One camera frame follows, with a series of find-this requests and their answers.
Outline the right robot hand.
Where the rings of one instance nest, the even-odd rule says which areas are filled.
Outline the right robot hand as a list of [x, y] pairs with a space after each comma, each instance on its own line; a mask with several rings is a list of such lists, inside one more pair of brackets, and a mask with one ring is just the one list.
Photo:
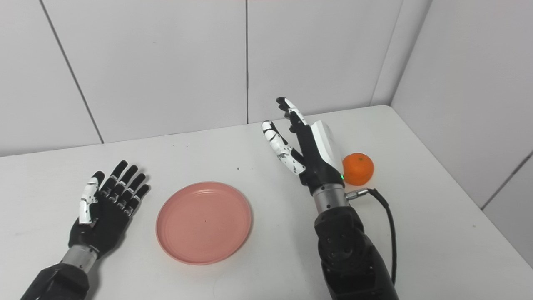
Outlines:
[[327, 136], [325, 125], [321, 121], [309, 125], [299, 108], [286, 97], [278, 97], [276, 103], [291, 122], [289, 130], [295, 133], [301, 149], [299, 152], [293, 148], [274, 122], [264, 121], [262, 132], [278, 160], [299, 177], [311, 194], [326, 184], [339, 184], [344, 188], [341, 163], [331, 153], [331, 139]]

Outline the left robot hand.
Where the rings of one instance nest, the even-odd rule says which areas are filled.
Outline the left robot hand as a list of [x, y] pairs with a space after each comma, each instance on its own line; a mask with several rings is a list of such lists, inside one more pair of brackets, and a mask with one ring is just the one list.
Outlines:
[[68, 246], [84, 246], [101, 258], [117, 247], [150, 186], [137, 165], [120, 161], [107, 178], [97, 171], [86, 183]]

